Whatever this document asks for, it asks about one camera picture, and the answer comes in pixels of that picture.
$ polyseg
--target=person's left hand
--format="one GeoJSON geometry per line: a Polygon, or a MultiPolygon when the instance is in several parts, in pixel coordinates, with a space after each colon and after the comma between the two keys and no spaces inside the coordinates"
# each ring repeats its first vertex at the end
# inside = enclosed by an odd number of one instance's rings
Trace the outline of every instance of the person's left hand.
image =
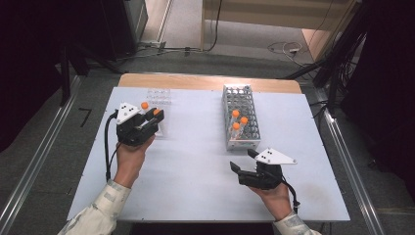
{"type": "Polygon", "coordinates": [[[120,144],[119,148],[116,150],[117,170],[114,177],[115,183],[127,188],[132,187],[143,166],[147,148],[149,148],[155,138],[156,136],[153,135],[144,144],[138,147],[120,144]]]}

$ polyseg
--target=metal rail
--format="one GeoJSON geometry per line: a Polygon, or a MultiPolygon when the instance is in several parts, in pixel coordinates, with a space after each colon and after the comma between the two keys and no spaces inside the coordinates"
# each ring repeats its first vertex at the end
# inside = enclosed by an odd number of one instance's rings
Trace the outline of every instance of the metal rail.
{"type": "Polygon", "coordinates": [[[69,100],[63,107],[60,107],[58,109],[51,125],[49,126],[45,136],[43,137],[42,142],[37,148],[36,153],[34,154],[26,170],[24,171],[21,180],[19,181],[18,185],[10,195],[6,203],[6,207],[3,209],[0,217],[0,235],[9,233],[9,230],[12,227],[13,222],[15,221],[16,216],[19,213],[19,210],[23,205],[30,191],[31,186],[36,180],[36,177],[40,169],[42,168],[46,158],[48,157],[49,151],[52,148],[52,145],[55,142],[55,139],[58,136],[58,133],[61,130],[63,123],[65,122],[65,119],[68,116],[73,101],[76,98],[80,84],[80,77],[76,76],[73,79],[73,82],[70,87],[72,94],[69,97],[69,100]]]}
{"type": "MultiPolygon", "coordinates": [[[[316,95],[319,101],[326,101],[327,96],[323,88],[316,89],[316,95]]],[[[383,235],[386,234],[382,226],[381,221],[378,218],[375,208],[372,205],[370,196],[364,186],[364,183],[360,177],[357,168],[354,165],[353,158],[348,151],[345,139],[342,136],[340,127],[335,119],[332,119],[327,110],[324,111],[324,117],[329,126],[330,132],[335,141],[336,147],[339,151],[343,166],[345,167],[348,180],[350,181],[351,188],[353,189],[357,203],[360,206],[360,210],[366,220],[367,228],[370,234],[383,235]]]]}

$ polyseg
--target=black stand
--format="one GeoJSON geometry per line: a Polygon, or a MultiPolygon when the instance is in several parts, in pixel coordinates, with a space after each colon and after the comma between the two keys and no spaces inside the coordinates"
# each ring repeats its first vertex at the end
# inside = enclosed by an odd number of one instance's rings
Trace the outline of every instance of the black stand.
{"type": "Polygon", "coordinates": [[[69,82],[69,61],[72,64],[78,75],[88,75],[89,67],[86,64],[85,57],[88,57],[101,66],[109,69],[110,71],[116,74],[124,74],[127,71],[121,71],[118,68],[111,65],[106,60],[102,59],[95,53],[86,49],[79,44],[66,44],[61,48],[61,73],[62,73],[62,101],[61,106],[63,106],[70,97],[70,82],[69,82]]]}
{"type": "Polygon", "coordinates": [[[368,13],[370,5],[371,4],[367,1],[362,3],[350,23],[347,25],[344,33],[339,38],[339,41],[326,58],[283,77],[284,79],[296,79],[299,76],[320,68],[313,79],[313,84],[315,87],[321,88],[331,77],[327,108],[332,116],[335,114],[334,106],[340,80],[340,66],[342,63],[346,62],[346,55],[357,41],[358,37],[367,30],[367,26],[369,25],[368,13]]]}

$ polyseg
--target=shirt cuff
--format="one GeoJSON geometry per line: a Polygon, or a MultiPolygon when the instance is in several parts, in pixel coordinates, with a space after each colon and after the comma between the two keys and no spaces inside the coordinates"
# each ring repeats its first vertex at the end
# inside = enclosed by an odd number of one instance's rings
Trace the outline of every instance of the shirt cuff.
{"type": "Polygon", "coordinates": [[[291,211],[289,215],[280,221],[275,221],[274,225],[278,228],[283,235],[295,235],[295,234],[315,234],[312,230],[299,218],[299,216],[291,211]]]}
{"type": "Polygon", "coordinates": [[[131,189],[125,188],[110,179],[92,206],[107,215],[118,217],[130,192],[131,189]]]}

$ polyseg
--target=wooden table edge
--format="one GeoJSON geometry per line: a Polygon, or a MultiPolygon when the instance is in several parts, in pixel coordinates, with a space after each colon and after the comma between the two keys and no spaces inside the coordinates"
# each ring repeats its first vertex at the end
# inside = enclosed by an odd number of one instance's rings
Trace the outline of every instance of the wooden table edge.
{"type": "Polygon", "coordinates": [[[295,80],[177,73],[126,73],[118,87],[222,90],[223,84],[250,84],[254,92],[302,94],[295,80]]]}

